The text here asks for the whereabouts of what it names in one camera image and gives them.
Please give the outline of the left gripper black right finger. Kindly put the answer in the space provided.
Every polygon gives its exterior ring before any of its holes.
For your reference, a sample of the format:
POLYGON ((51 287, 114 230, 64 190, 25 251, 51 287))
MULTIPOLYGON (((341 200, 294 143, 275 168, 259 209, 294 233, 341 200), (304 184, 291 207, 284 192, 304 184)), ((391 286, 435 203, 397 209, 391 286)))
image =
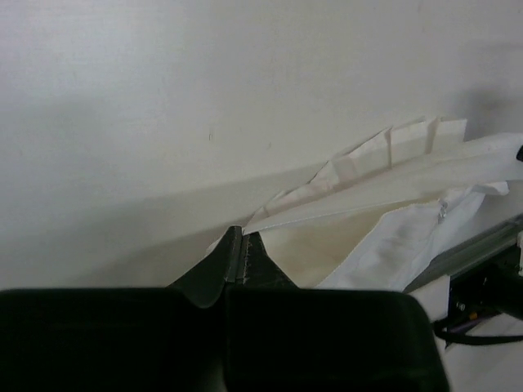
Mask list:
POLYGON ((258 232, 226 231, 224 239, 230 242, 229 266, 225 274, 227 284, 267 289, 297 288, 268 256, 258 232))

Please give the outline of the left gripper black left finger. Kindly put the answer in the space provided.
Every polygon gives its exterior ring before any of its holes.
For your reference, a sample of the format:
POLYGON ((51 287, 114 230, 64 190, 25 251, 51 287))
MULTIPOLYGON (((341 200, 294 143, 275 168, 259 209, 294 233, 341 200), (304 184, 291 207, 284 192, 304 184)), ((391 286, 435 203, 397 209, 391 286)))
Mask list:
POLYGON ((227 283, 234 282, 242 250, 242 229, 231 226, 194 267, 168 285, 199 309, 213 307, 227 283))

